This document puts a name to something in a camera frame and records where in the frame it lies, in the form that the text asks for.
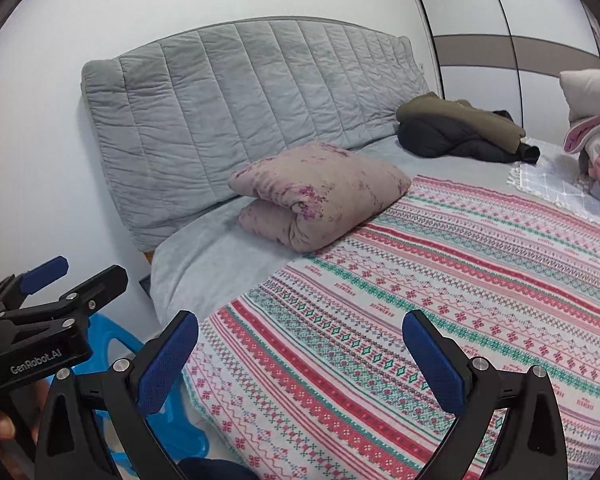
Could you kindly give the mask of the pink floral padded garment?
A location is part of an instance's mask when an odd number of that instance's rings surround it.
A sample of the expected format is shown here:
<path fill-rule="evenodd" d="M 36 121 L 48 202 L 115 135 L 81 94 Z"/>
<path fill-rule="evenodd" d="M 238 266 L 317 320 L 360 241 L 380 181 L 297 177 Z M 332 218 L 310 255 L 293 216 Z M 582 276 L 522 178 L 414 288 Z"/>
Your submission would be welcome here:
<path fill-rule="evenodd" d="M 335 145 L 311 142 L 262 158 L 228 178 L 252 202 L 240 226 L 294 252 L 315 252 L 384 211 L 412 179 L 396 166 Z"/>

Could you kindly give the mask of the pink striped clothes pile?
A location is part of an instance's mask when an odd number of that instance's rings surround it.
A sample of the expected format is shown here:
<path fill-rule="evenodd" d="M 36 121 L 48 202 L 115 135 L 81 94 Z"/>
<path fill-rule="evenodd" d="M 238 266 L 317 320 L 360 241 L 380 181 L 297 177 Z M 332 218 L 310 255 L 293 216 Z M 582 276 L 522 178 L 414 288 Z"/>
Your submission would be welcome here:
<path fill-rule="evenodd" d="M 574 124 L 562 147 L 579 156 L 580 173 L 588 177 L 588 192 L 600 201 L 600 115 Z"/>

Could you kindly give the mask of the blue plastic stool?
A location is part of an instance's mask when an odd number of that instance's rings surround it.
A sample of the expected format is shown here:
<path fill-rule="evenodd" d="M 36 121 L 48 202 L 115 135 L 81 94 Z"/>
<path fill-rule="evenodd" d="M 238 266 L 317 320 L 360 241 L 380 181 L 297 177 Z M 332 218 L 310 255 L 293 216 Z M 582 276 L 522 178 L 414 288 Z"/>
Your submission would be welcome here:
<path fill-rule="evenodd" d="M 105 388 L 96 412 L 114 426 L 122 467 L 137 478 L 183 479 L 181 463 L 208 455 L 209 439 L 188 420 L 180 393 L 198 332 L 196 316 L 186 311 L 146 344 L 106 316 L 91 318 L 88 341 L 95 354 L 76 372 Z"/>

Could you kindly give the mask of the grey bed sheet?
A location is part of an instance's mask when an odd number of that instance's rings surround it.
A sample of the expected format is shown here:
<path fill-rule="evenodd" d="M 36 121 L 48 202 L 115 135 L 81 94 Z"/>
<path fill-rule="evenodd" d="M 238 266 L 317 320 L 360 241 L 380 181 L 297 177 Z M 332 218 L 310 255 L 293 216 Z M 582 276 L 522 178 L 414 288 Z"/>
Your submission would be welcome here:
<path fill-rule="evenodd" d="M 529 195 L 507 183 L 514 165 L 451 156 L 421 158 L 404 151 L 394 136 L 368 144 L 360 153 L 390 162 L 410 177 L 422 174 Z M 150 296 L 162 326 L 181 310 L 203 320 L 298 257 L 285 246 L 238 226 L 238 214 L 250 202 L 249 197 L 236 197 L 160 244 L 151 263 Z"/>

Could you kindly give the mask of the grey quilted headboard cushion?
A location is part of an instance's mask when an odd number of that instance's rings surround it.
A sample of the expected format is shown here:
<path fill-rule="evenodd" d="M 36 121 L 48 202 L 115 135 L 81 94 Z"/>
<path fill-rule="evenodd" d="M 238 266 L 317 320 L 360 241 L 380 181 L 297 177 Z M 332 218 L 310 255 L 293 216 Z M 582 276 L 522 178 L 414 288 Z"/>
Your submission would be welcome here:
<path fill-rule="evenodd" d="M 83 101 L 135 247 L 233 198 L 230 174 L 312 141 L 362 148 L 428 91 L 411 41 L 313 16 L 179 32 L 87 62 Z"/>

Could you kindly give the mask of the red green patterned bedspread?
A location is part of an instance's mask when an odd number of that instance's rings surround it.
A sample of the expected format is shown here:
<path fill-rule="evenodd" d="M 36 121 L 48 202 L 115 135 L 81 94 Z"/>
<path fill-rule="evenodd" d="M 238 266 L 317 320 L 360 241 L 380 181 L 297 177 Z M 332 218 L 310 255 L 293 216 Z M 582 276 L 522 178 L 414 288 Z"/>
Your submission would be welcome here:
<path fill-rule="evenodd" d="M 565 479 L 600 466 L 600 226 L 434 178 L 204 321 L 184 379 L 262 479 L 413 479 L 478 375 L 549 382 Z"/>

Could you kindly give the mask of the white lace cloth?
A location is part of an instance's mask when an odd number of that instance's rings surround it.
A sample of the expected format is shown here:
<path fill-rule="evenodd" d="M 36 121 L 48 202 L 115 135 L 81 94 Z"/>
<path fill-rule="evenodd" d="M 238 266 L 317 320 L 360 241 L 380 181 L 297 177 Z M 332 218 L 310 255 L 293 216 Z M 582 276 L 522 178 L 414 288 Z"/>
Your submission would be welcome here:
<path fill-rule="evenodd" d="M 588 192 L 590 182 L 580 176 L 577 156 L 541 140 L 527 138 L 526 143 L 539 148 L 541 156 L 535 165 L 516 162 L 507 183 L 600 226 L 600 201 Z"/>

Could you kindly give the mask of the olive and black jacket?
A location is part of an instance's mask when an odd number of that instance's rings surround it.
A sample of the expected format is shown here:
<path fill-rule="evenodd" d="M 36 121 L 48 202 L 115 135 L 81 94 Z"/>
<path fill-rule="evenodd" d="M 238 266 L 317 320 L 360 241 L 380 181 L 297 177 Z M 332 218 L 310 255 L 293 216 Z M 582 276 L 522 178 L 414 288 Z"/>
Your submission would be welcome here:
<path fill-rule="evenodd" d="M 526 132 L 506 110 L 480 110 L 466 100 L 448 101 L 429 92 L 400 105 L 396 120 L 402 148 L 422 158 L 530 165 L 540 159 L 540 149 L 524 142 Z"/>

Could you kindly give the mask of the white pillow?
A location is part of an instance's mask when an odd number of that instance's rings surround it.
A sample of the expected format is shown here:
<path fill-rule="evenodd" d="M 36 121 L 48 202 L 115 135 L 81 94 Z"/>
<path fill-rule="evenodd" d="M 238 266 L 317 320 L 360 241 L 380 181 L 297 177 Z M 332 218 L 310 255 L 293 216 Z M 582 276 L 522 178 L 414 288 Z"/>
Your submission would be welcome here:
<path fill-rule="evenodd" d="M 600 115 L 600 68 L 564 70 L 559 84 L 569 107 L 569 121 Z"/>

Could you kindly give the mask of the white sliding wardrobe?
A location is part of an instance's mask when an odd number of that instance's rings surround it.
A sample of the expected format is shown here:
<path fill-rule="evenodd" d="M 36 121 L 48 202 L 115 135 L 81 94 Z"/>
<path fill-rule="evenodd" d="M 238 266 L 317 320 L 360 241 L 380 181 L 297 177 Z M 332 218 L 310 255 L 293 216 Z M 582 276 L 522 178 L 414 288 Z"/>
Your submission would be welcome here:
<path fill-rule="evenodd" d="M 600 68 L 600 26 L 582 0 L 417 1 L 442 98 L 506 110 L 532 138 L 562 140 L 560 72 Z"/>

